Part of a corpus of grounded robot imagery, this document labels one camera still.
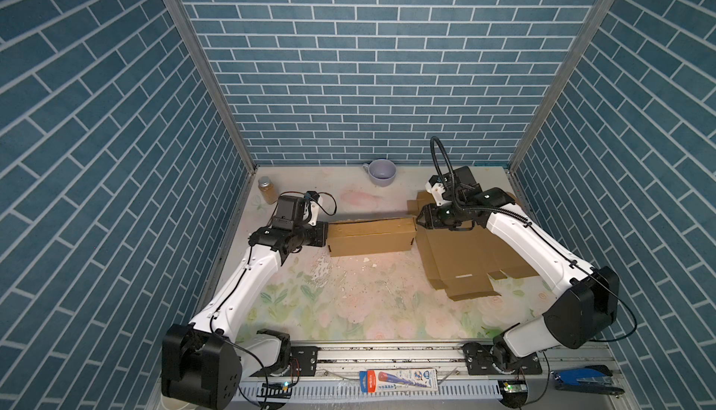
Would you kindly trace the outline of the brown cardboard box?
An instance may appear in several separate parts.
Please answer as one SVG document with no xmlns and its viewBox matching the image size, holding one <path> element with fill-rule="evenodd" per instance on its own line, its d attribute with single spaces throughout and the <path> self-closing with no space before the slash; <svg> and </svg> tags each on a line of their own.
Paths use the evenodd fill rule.
<svg viewBox="0 0 716 410">
<path fill-rule="evenodd" d="M 506 242 L 483 227 L 458 232 L 417 225 L 415 242 L 430 285 L 453 301 L 495 296 L 493 281 L 538 275 Z"/>
<path fill-rule="evenodd" d="M 332 257 L 407 252 L 415 236 L 412 217 L 340 222 L 329 225 L 326 246 Z"/>
</svg>

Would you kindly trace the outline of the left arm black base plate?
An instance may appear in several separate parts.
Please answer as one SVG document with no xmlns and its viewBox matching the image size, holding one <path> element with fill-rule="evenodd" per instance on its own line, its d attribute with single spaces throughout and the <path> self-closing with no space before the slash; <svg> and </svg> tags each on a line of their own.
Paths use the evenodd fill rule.
<svg viewBox="0 0 716 410">
<path fill-rule="evenodd" d="M 278 360 L 273 365 L 268 365 L 266 371 L 270 376 L 315 376 L 318 365 L 318 354 L 320 349 L 317 346 L 299 345 L 291 346 L 289 351 L 284 348 L 280 350 Z"/>
</svg>

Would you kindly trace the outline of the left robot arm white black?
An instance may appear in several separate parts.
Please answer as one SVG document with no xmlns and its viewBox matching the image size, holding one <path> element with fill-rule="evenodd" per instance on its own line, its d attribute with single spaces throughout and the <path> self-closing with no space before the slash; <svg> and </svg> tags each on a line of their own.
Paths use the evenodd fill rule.
<svg viewBox="0 0 716 410">
<path fill-rule="evenodd" d="M 246 347 L 238 331 L 269 280 L 290 255 L 305 247 L 326 246 L 328 224 L 323 193 L 281 195 L 268 225 L 247 241 L 234 273 L 188 324 L 174 324 L 161 344 L 163 409 L 224 409 L 254 374 L 270 388 L 270 375 L 285 373 L 297 362 L 289 335 L 259 331 Z"/>
</svg>

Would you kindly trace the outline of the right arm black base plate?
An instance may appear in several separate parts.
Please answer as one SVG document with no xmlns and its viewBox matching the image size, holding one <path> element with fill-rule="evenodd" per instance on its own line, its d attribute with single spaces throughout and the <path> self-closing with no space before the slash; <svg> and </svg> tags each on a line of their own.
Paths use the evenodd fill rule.
<svg viewBox="0 0 716 410">
<path fill-rule="evenodd" d="M 536 353 L 518 358 L 506 348 L 478 342 L 462 345 L 462 354 L 470 376 L 517 375 L 539 376 L 543 374 L 542 365 Z"/>
</svg>

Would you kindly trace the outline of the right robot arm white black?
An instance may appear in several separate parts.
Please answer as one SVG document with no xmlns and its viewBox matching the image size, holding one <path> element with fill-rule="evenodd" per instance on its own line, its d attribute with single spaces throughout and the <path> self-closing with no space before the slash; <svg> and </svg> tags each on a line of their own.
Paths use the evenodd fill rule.
<svg viewBox="0 0 716 410">
<path fill-rule="evenodd" d="M 435 180 L 425 189 L 431 198 L 419 211 L 421 227 L 458 233 L 485 229 L 521 256 L 556 297 L 541 316 L 494 337 L 496 366 L 510 370 L 514 363 L 557 346 L 578 349 L 616 321 L 618 275 L 607 266 L 594 268 L 563 247 L 511 195 L 477 186 L 450 192 Z"/>
</svg>

